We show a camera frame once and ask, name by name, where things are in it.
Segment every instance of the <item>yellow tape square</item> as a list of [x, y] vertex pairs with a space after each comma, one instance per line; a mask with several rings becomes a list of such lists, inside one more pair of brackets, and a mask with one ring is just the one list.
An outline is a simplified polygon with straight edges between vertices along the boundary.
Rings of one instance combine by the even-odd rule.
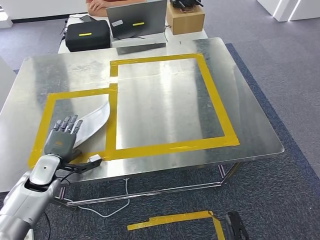
[[39, 124], [38, 133], [28, 160], [28, 165], [32, 168], [42, 154], [42, 148], [46, 140], [46, 134], [51, 119], [54, 103], [56, 100], [72, 99], [78, 97], [88, 97], [94, 95], [109, 94], [110, 105], [110, 115], [106, 122], [106, 148], [104, 151], [83, 153], [74, 160], [75, 163], [85, 163], [88, 158], [95, 154], [99, 154], [104, 161], [139, 158], [154, 155], [172, 154], [188, 151], [197, 151], [205, 149], [213, 149], [220, 147], [231, 147], [239, 145], [239, 142], [233, 130], [230, 120], [223, 107], [209, 69], [202, 53], [189, 53], [180, 55], [155, 56], [144, 58], [122, 59], [110, 61], [110, 77], [117, 77], [119, 65], [152, 63], [161, 61], [195, 59], [198, 69], [202, 75], [203, 81], [207, 88], [209, 97], [214, 108], [223, 132], [223, 136], [211, 137], [205, 139], [179, 141], [172, 143], [162, 143], [155, 145], [138, 146], [124, 149], [116, 149], [117, 135], [117, 101], [118, 84], [110, 84], [109, 88], [91, 89], [73, 92], [50, 93], [43, 110], [42, 117]]

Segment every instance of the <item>black bag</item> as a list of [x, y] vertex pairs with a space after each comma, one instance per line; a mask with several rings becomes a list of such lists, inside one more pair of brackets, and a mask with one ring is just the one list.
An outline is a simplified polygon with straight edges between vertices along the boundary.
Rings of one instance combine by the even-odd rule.
[[70, 52], [109, 49], [110, 29], [105, 20], [71, 24], [66, 34], [66, 46]]

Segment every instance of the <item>stainless steel tabletop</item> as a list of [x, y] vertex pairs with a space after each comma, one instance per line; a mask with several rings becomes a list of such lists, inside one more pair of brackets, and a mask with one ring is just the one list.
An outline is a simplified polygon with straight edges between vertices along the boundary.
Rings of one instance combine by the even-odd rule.
[[[220, 38], [54, 54], [26, 59], [0, 113], [0, 192], [10, 190], [28, 169], [48, 93], [109, 87], [118, 83], [116, 149], [223, 136], [195, 59], [118, 67], [110, 61], [202, 53], [239, 145], [103, 161], [72, 182], [112, 180], [142, 173], [263, 159], [283, 146]], [[56, 101], [50, 127], [59, 118], [83, 117], [102, 105], [103, 95]], [[104, 149], [106, 127], [81, 148]]]

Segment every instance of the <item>laptop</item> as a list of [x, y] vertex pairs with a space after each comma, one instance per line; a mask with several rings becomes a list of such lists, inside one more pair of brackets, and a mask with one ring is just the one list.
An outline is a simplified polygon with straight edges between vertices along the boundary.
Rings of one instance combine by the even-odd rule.
[[114, 39], [163, 33], [168, 0], [153, 0], [106, 8]]

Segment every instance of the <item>curved white plastic sheet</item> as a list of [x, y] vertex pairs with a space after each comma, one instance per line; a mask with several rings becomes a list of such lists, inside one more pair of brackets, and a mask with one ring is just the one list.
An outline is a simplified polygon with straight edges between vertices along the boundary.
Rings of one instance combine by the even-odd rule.
[[73, 148], [76, 148], [80, 144], [88, 140], [92, 135], [97, 133], [107, 122], [110, 115], [110, 105], [109, 95], [106, 102], [93, 112], [85, 115], [76, 121], [74, 126], [76, 126], [79, 120], [83, 120], [78, 132], [76, 134], [76, 140]]

